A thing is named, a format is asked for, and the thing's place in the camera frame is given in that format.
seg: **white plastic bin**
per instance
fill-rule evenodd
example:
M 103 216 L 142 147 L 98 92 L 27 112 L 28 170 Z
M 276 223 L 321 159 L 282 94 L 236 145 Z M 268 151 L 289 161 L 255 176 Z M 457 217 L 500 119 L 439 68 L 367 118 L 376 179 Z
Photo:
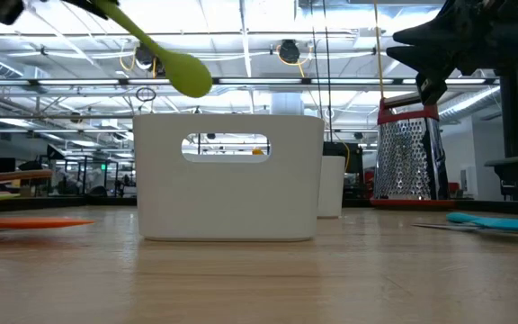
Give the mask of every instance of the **white plastic bin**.
M 162 240 L 303 240 L 315 236 L 324 123 L 283 115 L 135 117 L 139 233 Z M 255 133 L 271 155 L 185 157 L 193 133 Z
M 323 157 L 319 185 L 319 217 L 341 216 L 344 170 L 344 157 Z

